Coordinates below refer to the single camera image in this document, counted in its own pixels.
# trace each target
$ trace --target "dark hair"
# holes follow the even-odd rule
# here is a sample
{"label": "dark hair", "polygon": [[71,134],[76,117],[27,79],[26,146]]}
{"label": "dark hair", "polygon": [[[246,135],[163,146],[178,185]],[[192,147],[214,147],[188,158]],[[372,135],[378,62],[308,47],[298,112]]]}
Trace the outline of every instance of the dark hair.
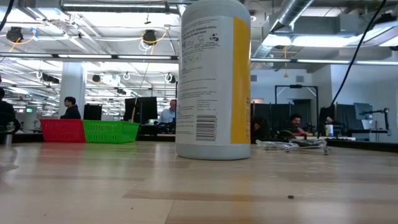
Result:
{"label": "dark hair", "polygon": [[69,101],[72,103],[72,105],[76,104],[76,99],[75,99],[75,97],[72,97],[72,96],[65,97],[64,101]]}
{"label": "dark hair", "polygon": [[3,98],[6,92],[4,91],[3,88],[0,88],[0,98]]}
{"label": "dark hair", "polygon": [[299,114],[292,114],[292,115],[290,116],[290,120],[291,120],[291,121],[293,121],[295,118],[300,118],[300,119],[301,119],[301,116],[300,116]]}

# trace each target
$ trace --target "ceiling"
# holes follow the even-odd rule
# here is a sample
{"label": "ceiling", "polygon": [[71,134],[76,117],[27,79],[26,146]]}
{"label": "ceiling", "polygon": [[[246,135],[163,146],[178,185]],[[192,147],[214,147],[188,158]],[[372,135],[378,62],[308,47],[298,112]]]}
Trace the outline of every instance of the ceiling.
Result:
{"label": "ceiling", "polygon": [[[116,1],[101,1],[104,4]],[[118,1],[118,3],[136,3],[137,1]],[[194,1],[174,0],[168,1],[170,5],[188,6]],[[253,11],[255,20],[251,24],[251,43],[252,50],[255,50],[262,42],[261,27],[266,17],[280,10],[282,1],[244,1],[244,5],[250,11]],[[302,16],[313,17],[336,17],[340,14],[363,14],[373,11],[379,3],[376,1],[327,1],[315,0]],[[395,6],[397,1],[388,1],[389,6]],[[4,15],[6,6],[0,7],[0,17]],[[128,54],[144,55],[150,54],[152,49],[144,49],[141,35],[145,30],[153,29],[158,39],[154,45],[154,55],[178,55],[180,51],[180,16],[178,14],[164,13],[118,13],[118,12],[95,12],[89,11],[68,11],[56,13],[57,10],[41,10],[38,16],[32,15],[27,9],[15,7],[10,13],[7,23],[0,33],[0,52],[8,52],[14,46],[14,43],[6,39],[6,32],[11,27],[21,26],[26,44],[16,45],[12,52],[20,53],[50,53],[50,54]],[[372,49],[372,52],[380,51],[379,56],[373,59],[383,59],[389,57],[389,51],[380,47]],[[319,47],[297,47],[287,46],[286,48],[273,48],[271,54],[275,58],[283,58],[286,54],[288,58],[347,58],[352,53],[351,49],[339,48],[319,48]],[[37,61],[23,60],[21,58],[5,58],[0,63],[1,76],[3,80],[9,80],[9,83],[17,85],[46,85],[37,78],[38,71],[47,73],[62,81],[62,63],[60,61]],[[88,72],[88,83],[86,91],[86,100],[93,101],[95,97],[108,97],[117,99],[125,97],[116,93],[115,89],[108,90],[95,89],[96,86],[106,86],[105,83],[96,83],[92,81],[93,75],[119,75],[121,76],[120,87],[139,87],[142,76],[147,69],[147,75],[143,81],[143,90],[134,90],[130,97],[140,96],[158,96],[168,99],[175,97],[175,91],[165,91],[164,88],[173,89],[175,84],[165,81],[165,75],[168,73],[178,77],[178,64],[172,63],[137,63],[137,62],[84,62],[83,66]],[[275,63],[272,69],[278,70],[284,68],[284,64]],[[289,64],[289,68],[311,70],[313,65]],[[57,99],[58,88],[23,88],[29,94],[9,92],[9,98],[23,97],[25,99],[41,99],[47,96],[49,100],[54,97]],[[12,100],[13,103],[26,103]],[[164,102],[160,102],[160,109],[167,107]]]}

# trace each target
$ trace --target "white column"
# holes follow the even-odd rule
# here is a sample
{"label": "white column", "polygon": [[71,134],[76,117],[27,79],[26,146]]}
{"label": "white column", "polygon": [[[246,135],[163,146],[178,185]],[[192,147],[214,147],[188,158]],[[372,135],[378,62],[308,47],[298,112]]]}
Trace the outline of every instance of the white column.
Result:
{"label": "white column", "polygon": [[87,73],[80,62],[64,62],[62,67],[62,80],[60,92],[60,107],[58,115],[65,114],[67,108],[63,104],[65,97],[76,98],[76,105],[79,107],[81,118],[83,119],[85,109]]}
{"label": "white column", "polygon": [[33,133],[33,130],[35,129],[35,120],[37,120],[37,107],[36,106],[27,106],[26,107],[26,114],[25,114],[25,119],[23,120],[24,122],[24,133]]}

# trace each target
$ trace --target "black cable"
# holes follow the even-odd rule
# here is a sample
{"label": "black cable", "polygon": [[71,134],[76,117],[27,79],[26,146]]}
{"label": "black cable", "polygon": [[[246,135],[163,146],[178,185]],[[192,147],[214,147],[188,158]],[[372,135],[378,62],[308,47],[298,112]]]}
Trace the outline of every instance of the black cable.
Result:
{"label": "black cable", "polygon": [[383,2],[382,2],[382,3],[380,4],[380,6],[379,6],[379,9],[377,9],[376,13],[373,15],[372,19],[371,19],[370,22],[368,23],[368,26],[367,26],[367,28],[365,29],[365,32],[363,33],[362,38],[361,38],[361,40],[359,41],[359,44],[358,44],[358,46],[357,46],[357,48],[356,48],[356,50],[355,50],[353,59],[351,60],[351,62],[350,62],[349,65],[348,65],[347,72],[346,72],[346,75],[344,76],[343,82],[341,83],[341,86],[340,86],[340,88],[338,89],[338,91],[337,91],[337,93],[336,93],[336,96],[334,97],[334,99],[333,99],[333,101],[331,102],[331,105],[330,105],[330,106],[333,106],[333,105],[335,104],[335,101],[336,101],[336,99],[337,99],[337,96],[340,94],[341,89],[343,88],[343,86],[344,86],[344,84],[345,84],[345,82],[346,82],[346,80],[347,80],[349,71],[351,70],[351,67],[353,66],[353,64],[354,64],[354,62],[355,62],[356,56],[357,56],[357,54],[358,54],[358,51],[359,51],[359,49],[361,48],[361,44],[362,44],[363,40],[365,39],[366,34],[368,33],[368,31],[371,29],[374,20],[376,19],[376,17],[379,15],[381,9],[382,9],[382,8],[384,7],[384,5],[386,4],[386,1],[387,1],[387,0],[383,0]]}
{"label": "black cable", "polygon": [[14,0],[10,0],[10,3],[8,4],[7,11],[0,23],[0,32],[2,31],[2,28],[4,27],[4,25],[6,25],[8,15],[10,14],[13,5],[14,5]]}

